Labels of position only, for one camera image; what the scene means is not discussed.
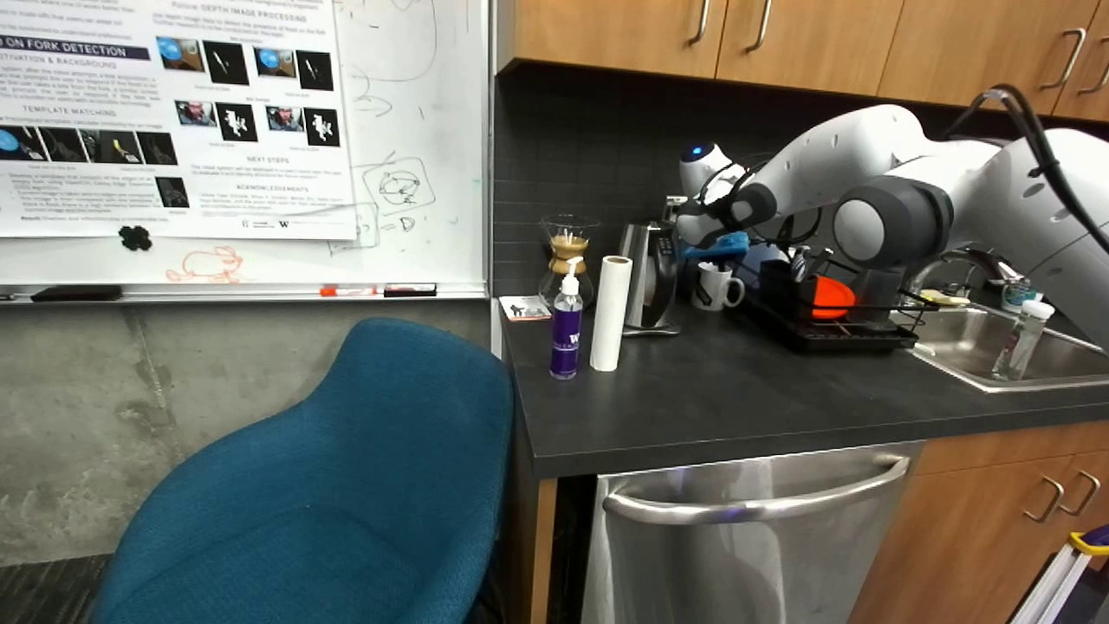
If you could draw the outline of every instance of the poster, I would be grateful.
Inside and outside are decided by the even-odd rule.
[[[0,75],[0,235],[356,235],[330,0],[4,0]]]

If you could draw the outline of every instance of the purple bottle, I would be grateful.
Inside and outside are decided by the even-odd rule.
[[[550,376],[576,378],[577,376],[577,342],[581,342],[581,283],[576,279],[581,258],[572,258],[566,279],[555,295],[550,319]]]

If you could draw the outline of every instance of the sink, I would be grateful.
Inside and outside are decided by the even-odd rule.
[[[1001,310],[937,310],[920,312],[911,356],[982,390],[982,391],[1044,391],[1109,386],[1101,347],[1071,332],[1044,328],[1022,378],[1001,378],[999,356],[1015,342],[1017,319]]]

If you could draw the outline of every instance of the whiteboard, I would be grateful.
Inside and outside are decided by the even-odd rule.
[[[0,238],[0,287],[126,301],[488,295],[488,0],[336,0],[356,238]]]

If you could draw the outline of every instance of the dishwasher handle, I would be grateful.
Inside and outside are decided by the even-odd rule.
[[[864,491],[883,489],[883,485],[903,477],[903,472],[909,472],[903,455],[872,455],[872,460],[883,466],[880,476],[844,482],[834,489],[803,491],[803,497],[739,498],[739,503],[701,505],[701,503],[634,498],[634,497],[620,491],[620,485],[618,485],[612,491],[602,497],[602,511],[618,513],[625,521],[656,524],[656,528],[753,524],[753,521],[803,516],[803,513],[818,513],[818,511],[850,503]]]

